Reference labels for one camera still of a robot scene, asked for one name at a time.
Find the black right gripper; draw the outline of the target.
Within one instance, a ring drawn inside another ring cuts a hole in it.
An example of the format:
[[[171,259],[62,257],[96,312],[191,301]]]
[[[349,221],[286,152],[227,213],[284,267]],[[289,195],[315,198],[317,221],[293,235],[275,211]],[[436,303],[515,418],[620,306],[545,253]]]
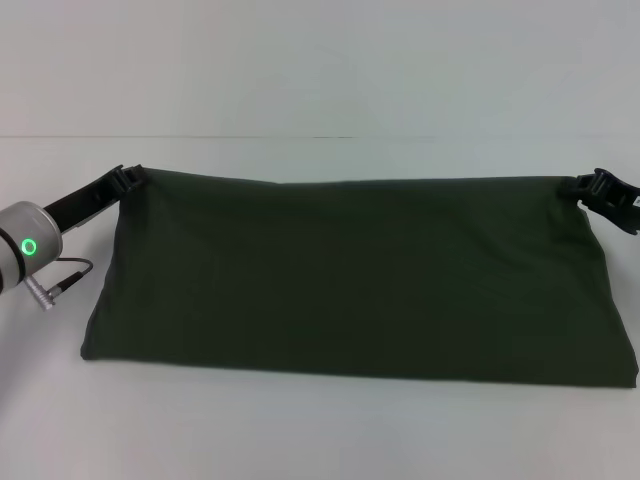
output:
[[[576,180],[563,180],[558,196],[580,200],[594,196],[592,210],[628,234],[639,233],[639,188],[632,186],[605,169],[580,175]]]

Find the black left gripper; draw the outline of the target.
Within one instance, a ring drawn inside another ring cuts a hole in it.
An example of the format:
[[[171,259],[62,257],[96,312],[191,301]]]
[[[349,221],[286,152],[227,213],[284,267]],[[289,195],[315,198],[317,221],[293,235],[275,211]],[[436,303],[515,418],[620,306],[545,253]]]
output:
[[[44,210],[64,234],[91,220],[148,181],[149,177],[141,165],[124,170],[116,167],[85,187],[46,206]]]

